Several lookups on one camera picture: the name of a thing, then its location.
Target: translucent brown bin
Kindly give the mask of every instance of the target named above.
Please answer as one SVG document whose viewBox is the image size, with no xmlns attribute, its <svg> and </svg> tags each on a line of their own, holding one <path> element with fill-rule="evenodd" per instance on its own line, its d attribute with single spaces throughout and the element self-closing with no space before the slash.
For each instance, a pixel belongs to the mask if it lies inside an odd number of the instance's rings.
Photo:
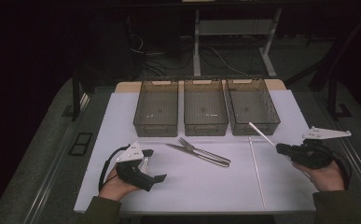
<svg viewBox="0 0 361 224">
<path fill-rule="evenodd" d="M 184 81 L 186 136 L 223 136 L 229 119 L 219 77 L 193 77 Z"/>
<path fill-rule="evenodd" d="M 142 82 L 133 125 L 139 137 L 176 137 L 178 81 L 155 79 Z"/>
<path fill-rule="evenodd" d="M 263 79 L 227 78 L 226 97 L 233 135 L 258 135 L 249 122 L 266 135 L 275 132 L 280 119 Z"/>
</svg>

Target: metal frame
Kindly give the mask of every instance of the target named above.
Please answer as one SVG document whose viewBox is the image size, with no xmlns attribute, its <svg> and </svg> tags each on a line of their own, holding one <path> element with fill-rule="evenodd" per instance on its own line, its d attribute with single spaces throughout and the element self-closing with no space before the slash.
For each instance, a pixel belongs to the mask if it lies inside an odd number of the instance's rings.
<svg viewBox="0 0 361 224">
<path fill-rule="evenodd" d="M 268 53 L 271 48 L 272 40 L 275 36 L 276 27 L 278 26 L 281 13 L 282 13 L 282 8 L 278 7 L 275 11 L 275 15 L 274 15 L 273 19 L 271 20 L 271 26 L 270 26 L 268 32 L 267 33 L 258 32 L 259 34 L 268 34 L 267 43 L 265 44 L 264 48 L 259 49 L 259 52 L 261 54 L 261 58 L 265 64 L 265 67 L 268 71 L 268 75 L 270 77 L 276 77 L 276 72 L 273 68 L 273 65 L 271 63 L 271 59 L 270 59 L 270 56 L 268 55 Z M 242 28 L 239 29 L 239 31 L 236 31 L 236 33 L 233 33 L 234 32 L 233 29 L 226 31 L 225 28 L 224 28 L 224 30 L 221 29 L 220 31 L 216 31 L 214 33 L 206 32 L 206 30 L 212 31 L 215 29 L 215 27 L 213 26 L 213 22 L 214 21 L 205 22 L 204 24 L 201 24 L 200 11 L 198 9 L 196 10 L 196 12 L 195 12 L 194 54 L 193 54 L 194 76 L 195 77 L 201 76 L 201 61 L 200 61 L 200 52 L 199 52 L 200 35 L 256 35 L 253 32 L 248 33 L 247 31 L 245 31 L 246 29 L 242 29 Z M 206 29 L 203 29 L 203 32 L 201 33 L 202 25 L 208 26 L 208 27 Z"/>
</svg>

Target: white tabletop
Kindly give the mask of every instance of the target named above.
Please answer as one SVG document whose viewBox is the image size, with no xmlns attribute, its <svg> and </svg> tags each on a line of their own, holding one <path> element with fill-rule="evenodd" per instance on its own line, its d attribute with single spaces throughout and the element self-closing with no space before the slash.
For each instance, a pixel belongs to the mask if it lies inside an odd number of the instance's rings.
<svg viewBox="0 0 361 224">
<path fill-rule="evenodd" d="M 309 130 L 291 91 L 270 91 L 281 123 L 270 139 L 274 143 L 299 145 Z M 98 194 L 104 162 L 119 147 L 138 141 L 142 149 L 154 149 L 150 175 L 167 174 L 150 192 L 139 190 L 122 199 L 122 214 L 275 214 L 314 211 L 316 188 L 285 156 L 276 153 L 260 136 L 185 136 L 183 98 L 179 93 L 178 136 L 138 137 L 133 122 L 139 93 L 115 92 L 108 103 L 101 130 L 78 194 L 75 211 L 84 212 Z M 196 147 L 231 160 L 223 168 L 165 146 L 180 145 L 179 137 Z M 112 160 L 109 170 L 114 166 Z"/>
</svg>

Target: sleeve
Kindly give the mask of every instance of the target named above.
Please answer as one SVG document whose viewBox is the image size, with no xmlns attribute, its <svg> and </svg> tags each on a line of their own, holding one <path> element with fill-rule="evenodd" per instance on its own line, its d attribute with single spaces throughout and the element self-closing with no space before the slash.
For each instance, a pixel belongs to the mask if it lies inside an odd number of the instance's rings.
<svg viewBox="0 0 361 224">
<path fill-rule="evenodd" d="M 76 224 L 117 224 L 120 207 L 120 202 L 93 197 L 87 211 L 81 215 Z"/>
<path fill-rule="evenodd" d="M 359 224 L 361 209 L 348 191 L 327 191 L 313 194 L 316 207 L 315 224 Z"/>
</svg>

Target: hand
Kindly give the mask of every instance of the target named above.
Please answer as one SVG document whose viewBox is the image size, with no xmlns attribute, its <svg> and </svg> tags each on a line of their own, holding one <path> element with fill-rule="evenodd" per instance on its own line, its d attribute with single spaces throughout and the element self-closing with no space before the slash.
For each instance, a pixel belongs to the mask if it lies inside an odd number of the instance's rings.
<svg viewBox="0 0 361 224">
<path fill-rule="evenodd" d="M 345 190 L 340 168 L 336 162 L 331 162 L 321 169 L 310 169 L 293 162 L 293 166 L 311 177 L 312 183 L 320 191 Z"/>
<path fill-rule="evenodd" d="M 117 176 L 116 167 L 108 174 L 106 183 L 99 192 L 99 197 L 113 201 L 121 200 L 125 195 L 138 190 L 134 185 L 125 183 Z"/>
</svg>

